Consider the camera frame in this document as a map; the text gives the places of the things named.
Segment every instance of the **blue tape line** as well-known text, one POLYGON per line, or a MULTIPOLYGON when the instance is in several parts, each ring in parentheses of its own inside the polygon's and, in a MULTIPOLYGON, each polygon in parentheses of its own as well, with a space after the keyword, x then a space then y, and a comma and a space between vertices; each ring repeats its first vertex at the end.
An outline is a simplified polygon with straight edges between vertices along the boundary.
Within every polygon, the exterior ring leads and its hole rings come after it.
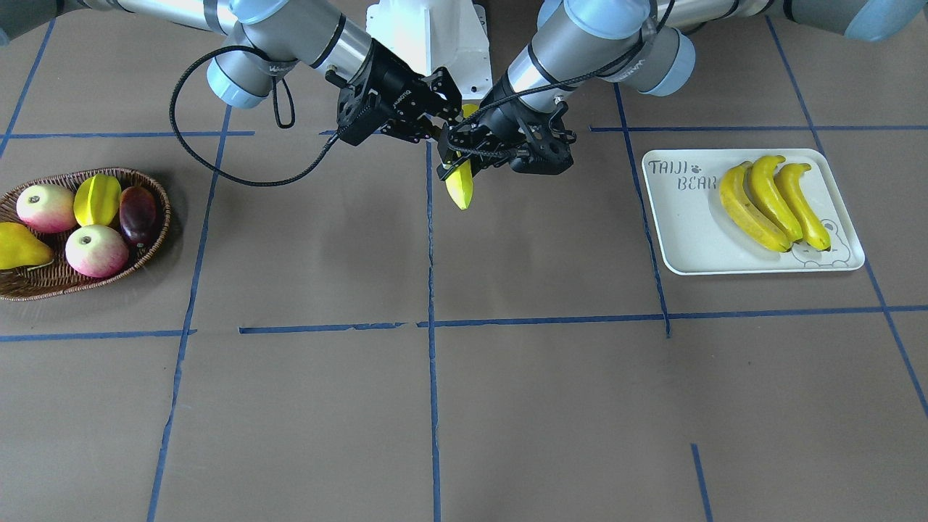
MULTIPOLYGON (((815 124, 812 122, 812 116, 809 114, 808 107, 806 106, 806 100, 803 98, 803 93, 799 89, 798 82, 796 82, 796 77, 793 74, 793 68, 790 67, 790 61, 787 60, 786 53, 783 51, 783 46, 780 44, 780 38, 777 36, 777 30, 774 29, 773 22, 770 20, 770 17, 765 18, 767 19, 767 27, 770 29, 770 35, 773 37, 773 41, 777 45, 777 50, 780 52, 780 58, 783 60, 783 66, 786 68, 786 72, 790 75, 790 81, 793 83, 793 89, 796 92, 796 97, 799 99, 799 105, 803 109, 803 114, 806 116, 809 130, 812 132, 812 136, 815 138, 818 151, 823 155, 826 155, 825 148, 822 147, 821 140, 818 138, 818 131, 816 130, 815 124)), ((909 373, 909 379, 912 382, 912 386, 915 388, 915 395, 918 396, 925 417, 928 418, 928 400, 925 399, 922 384, 919 382, 918 375, 915 373, 915 369, 912 367, 912 363, 909 360, 909 353, 906 351, 906 347, 902 342, 902 338, 899 336, 899 331, 896 329, 896 323, 893 321, 893 314, 890 312, 889 307, 886 305, 886 300, 883 298, 883 290, 880 289, 880 283, 876 281, 876 276, 873 274, 873 268, 870 265, 870 261, 865 261, 864 266, 867 268, 868 275, 870 275, 870 283, 873 285, 873 291, 876 293, 877 299, 880 301, 880 307, 882 309, 883 316, 886 318, 886 324, 889 326, 889 330, 893 334, 893 339, 896 340, 896 347, 899 349, 899 355, 902 357, 902 362, 906 367, 906 371, 909 373)))
POLYGON ((438 449, 438 371, 435 365, 435 258, 432 225, 432 144, 425 143, 426 216, 429 220, 429 393, 432 404, 432 520, 442 522, 442 474, 438 449))
MULTIPOLYGON (((221 137, 222 131, 193 131, 181 133, 185 137, 221 137)), ((226 136, 254 136, 254 131, 229 131, 226 136)), ((74 132, 51 134, 14 134, 10 139, 46 139, 60 137, 174 137, 172 132, 74 132)))
POLYGON ((796 81, 796 75, 793 74, 793 68, 790 67, 790 61, 786 59, 786 52, 783 51, 783 45, 780 43, 780 37, 777 36, 777 30, 773 27, 773 21, 770 19, 770 16, 764 16, 764 19, 767 20, 767 27, 770 29, 770 35, 773 36, 773 43, 777 45, 780 59, 783 60, 783 67, 786 68, 786 73, 790 76, 790 83, 793 84, 793 91, 795 91, 796 97, 799 99, 799 107, 802 108, 803 114, 806 116, 808 130, 812 132, 812 137, 815 139, 818 151, 824 154, 825 148, 821 146, 821 140, 818 139, 818 131, 816 131, 815 124, 812 123, 812 115, 809 114, 806 100, 803 98, 802 91, 799 90, 799 83, 796 81))
POLYGON ((238 327, 243 335, 253 333, 345 332, 348 330, 392 330, 404 322, 361 322, 357 324, 322 324, 305 326, 238 327))
POLYGON ((815 125, 816 130, 928 130, 928 125, 815 125))
MULTIPOLYGON (((587 317, 548 317, 548 318, 519 318, 519 319, 476 319, 476 320, 437 320, 434 326, 438 328, 458 328, 462 326, 514 326, 524 324, 579 324, 585 322, 630 322, 639 320, 662 320, 662 314, 634 314, 624 316, 587 316, 587 317)), ((417 323, 419 328, 429 326, 428 322, 417 323)))
POLYGON ((903 305, 901 307, 886 307, 891 312, 925 312, 928 305, 903 305))
MULTIPOLYGON (((924 131, 928 125, 816 125, 816 130, 825 131, 924 131)), ((671 126, 671 127, 628 127, 628 132, 749 132, 749 131, 806 131, 801 125, 731 125, 731 126, 671 126)), ((589 126, 589 132, 624 132, 622 127, 589 126)))
POLYGON ((867 268, 867 274, 870 275, 870 282, 873 284, 873 290, 876 292, 877 299, 880 300, 880 306, 883 307, 883 316, 886 317, 886 324, 889 325, 889 331, 892 332, 893 339, 896 340, 896 348, 899 349, 899 355, 902 357, 902 362, 906 366, 906 372, 909 373, 909 379, 912 382, 912 386, 915 387, 915 395, 922 404, 925 417, 928 418, 928 399, 925 399, 922 383, 919 382, 919 376, 915 373, 915 368, 912 367, 912 362, 909 360, 909 353, 902 343, 902 337, 899 336, 899 330, 896 329, 896 322, 893 321, 893 314, 890 313, 889 307, 886 305, 886 300, 883 298, 883 290, 880 289, 880 284, 876 281, 876 276, 873 274, 873 267, 870 266, 869 260, 864 261, 864 267, 867 268))
MULTIPOLYGON (((899 307, 907 311, 928 310, 928 305, 899 307)), ((705 320, 726 318, 758 318, 758 317, 796 317, 820 316, 841 314, 874 314, 882 313, 882 307, 844 307, 844 308, 797 308, 783 310, 742 310, 728 312, 679 312, 666 315, 671 320, 705 320)), ((634 322, 646 320, 663 320, 664 314, 628 314, 618 316, 576 316, 576 317, 547 317, 547 318, 517 318, 517 319, 477 319, 477 320, 437 320, 434 324, 438 328, 457 328, 464 326, 514 326, 527 324, 578 324, 587 322, 634 322)), ((426 321, 416 323, 419 328, 426 328, 426 321)))
POLYGON ((667 301, 664 297, 664 286, 661 284, 661 270, 657 266, 657 254, 654 252, 654 239, 651 238, 651 226, 648 225, 648 211, 645 209, 644 205, 641 182, 638 181, 638 166, 635 162, 635 151, 632 149, 632 137, 628 133, 625 106, 622 104, 622 93, 619 91, 619 85, 612 84, 612 90, 615 92, 615 103, 619 107, 619 118, 622 120, 622 134, 625 136, 625 148, 628 150, 628 163, 632 167, 632 181, 635 182, 635 193, 638 195, 638 203, 641 206, 641 223, 644 226, 644 236, 648 240, 648 249, 651 251, 651 269, 654 271, 654 282, 657 285, 657 295, 661 301, 661 313, 664 314, 664 330, 669 339, 671 332, 670 318, 667 315, 667 301))
POLYGON ((793 310, 740 310, 730 312, 683 312, 670 314, 671 319, 725 319, 751 317, 829 316, 841 314, 881 313, 881 307, 797 308, 793 310))
POLYGON ((709 503, 709 489, 705 487, 705 475, 702 473, 699 446, 690 444, 690 449, 693 453, 693 465, 696 466, 696 478, 699 480, 699 492, 702 495, 702 510, 705 512, 705 522, 713 522, 712 505, 709 503))
POLYGON ((3 134, 3 141, 0 141, 0 158, 3 157, 6 144, 9 143, 9 137, 13 134, 13 127, 16 126, 19 112, 22 111, 22 104, 26 101, 26 94, 29 93, 29 87, 32 85, 32 79, 35 78, 35 72, 39 70, 39 62, 42 61, 45 48, 48 46, 48 39, 51 38, 52 30, 54 29, 55 19, 52 19, 48 22, 48 29, 45 30, 45 38, 42 39, 39 52, 35 54, 35 61, 32 62, 32 68, 29 69, 29 75, 26 76, 26 83, 22 86, 22 91, 19 92, 19 100, 16 102, 16 109, 13 110, 13 116, 9 119, 9 125, 6 126, 6 132, 3 134))
MULTIPOLYGON (((223 120, 223 131, 219 138, 219 149, 216 152, 216 168, 222 168, 223 153, 226 150, 226 133, 229 120, 232 117, 232 107, 226 105, 226 117, 223 120)), ((164 478, 164 465, 168 456, 168 445, 171 442, 171 430, 174 428, 174 411, 177 408, 177 393, 180 391, 180 378, 183 374, 184 357, 187 356, 187 339, 190 335, 190 324, 193 322, 193 309, 197 303, 197 290, 200 287, 200 273, 203 269, 203 253, 206 250, 206 238, 210 230, 210 211, 213 208, 213 197, 216 193, 216 181, 219 174, 213 171, 213 182, 210 184, 210 194, 206 200, 206 214, 203 217, 203 228, 200 231, 200 247, 197 251, 197 263, 193 269, 193 280, 190 283, 190 300, 187 303, 187 313, 184 316, 184 330, 181 333, 180 345, 177 348, 177 365, 174 367, 174 391, 171 395, 171 412, 161 434, 161 449, 158 452, 158 467, 155 468, 155 480, 151 486, 151 500, 148 503, 148 522, 154 522, 155 512, 158 510, 158 496, 161 493, 161 481, 164 478)))
POLYGON ((670 126, 670 127, 589 127, 590 132, 745 132, 745 131, 806 131, 801 125, 729 125, 729 126, 670 126))
POLYGON ((0 343, 23 343, 29 341, 78 341, 82 339, 134 339, 136 337, 177 337, 182 330, 150 330, 138 332, 88 332, 88 333, 28 333, 22 335, 0 335, 0 343))

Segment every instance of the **tray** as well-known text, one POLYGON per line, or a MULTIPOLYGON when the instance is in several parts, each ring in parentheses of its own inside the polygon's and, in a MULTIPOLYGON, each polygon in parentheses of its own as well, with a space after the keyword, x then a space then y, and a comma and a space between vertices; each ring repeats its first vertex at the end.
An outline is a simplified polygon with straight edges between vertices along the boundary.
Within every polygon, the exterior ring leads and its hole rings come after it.
POLYGON ((664 263, 676 274, 755 274, 856 270, 864 264, 854 225, 828 161, 811 149, 652 150, 641 160, 664 263), (804 241, 790 252, 771 252, 728 217, 718 182, 734 165, 780 154, 787 163, 809 163, 800 187, 831 234, 831 251, 804 241))
POLYGON ((146 251, 140 252, 137 249, 130 248, 129 260, 126 261, 125 266, 116 275, 106 279, 95 279, 78 273, 65 261, 64 246, 68 236, 71 235, 71 231, 59 234, 40 234, 33 230, 32 233, 35 237, 50 246, 55 252, 55 260, 51 265, 33 270, 15 268, 0 271, 0 298, 9 301, 33 301, 89 290, 128 276, 145 265, 155 255, 164 242, 164 237, 171 225, 171 203, 168 201, 164 188, 157 181, 132 169, 121 167, 100 168, 60 176, 43 177, 24 183, 7 192, 0 199, 0 221, 22 223, 16 214, 16 199, 30 185, 51 183, 76 192, 84 180, 97 174, 115 176, 120 180, 123 189, 138 185, 151 192, 151 195, 155 197, 155 204, 159 208, 159 214, 162 216, 161 233, 158 235, 158 239, 146 251))

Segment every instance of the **light blue joint cap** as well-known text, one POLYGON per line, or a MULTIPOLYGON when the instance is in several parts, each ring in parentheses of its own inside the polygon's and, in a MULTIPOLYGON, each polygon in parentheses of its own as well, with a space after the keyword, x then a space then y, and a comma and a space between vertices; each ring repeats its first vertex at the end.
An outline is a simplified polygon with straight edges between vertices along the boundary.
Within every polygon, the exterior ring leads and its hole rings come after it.
POLYGON ((567 16, 580 29, 606 40, 624 40, 651 15, 649 0, 564 0, 567 16))
POLYGON ((541 5, 541 9, 538 10, 538 29, 541 29, 541 26, 545 25, 545 22, 551 18, 554 11, 558 10, 558 7, 561 6, 563 1, 564 0, 545 0, 545 3, 541 5))
POLYGON ((206 82, 219 99, 236 109, 254 109, 267 98, 267 96, 255 96, 239 87, 219 67, 216 59, 211 60, 210 66, 206 69, 206 82))
POLYGON ((242 25, 253 25, 267 20, 290 0, 229 0, 229 12, 242 25))
POLYGON ((693 73, 693 68, 696 66, 696 48, 693 47, 693 43, 683 33, 676 29, 674 31, 680 34, 680 47, 677 49, 674 64, 670 66, 670 71, 667 72, 667 75, 657 86, 641 94, 651 96, 674 94, 689 80, 690 75, 693 73))
POLYGON ((925 0, 869 0, 858 11, 844 36, 879 42, 902 31, 925 7, 925 0))

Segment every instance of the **white tray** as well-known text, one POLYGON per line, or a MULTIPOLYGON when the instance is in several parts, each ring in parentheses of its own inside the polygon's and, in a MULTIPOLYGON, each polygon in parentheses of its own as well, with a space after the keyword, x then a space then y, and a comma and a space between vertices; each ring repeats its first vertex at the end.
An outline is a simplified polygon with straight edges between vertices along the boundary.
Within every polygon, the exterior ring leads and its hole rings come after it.
POLYGON ((641 160, 664 263, 676 274, 752 274, 856 270, 864 264, 854 225, 828 161, 811 149, 652 150, 641 160), (728 217, 718 182, 741 162, 772 154, 787 163, 809 163, 800 187, 831 233, 831 251, 804 241, 790 252, 771 252, 728 217))

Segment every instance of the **pear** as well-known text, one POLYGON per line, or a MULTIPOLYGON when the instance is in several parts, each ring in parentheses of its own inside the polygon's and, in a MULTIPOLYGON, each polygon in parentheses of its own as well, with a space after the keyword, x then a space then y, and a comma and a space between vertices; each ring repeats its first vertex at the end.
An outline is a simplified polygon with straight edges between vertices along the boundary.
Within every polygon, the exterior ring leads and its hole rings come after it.
POLYGON ((55 253, 20 223, 0 223, 0 270, 47 265, 55 253))

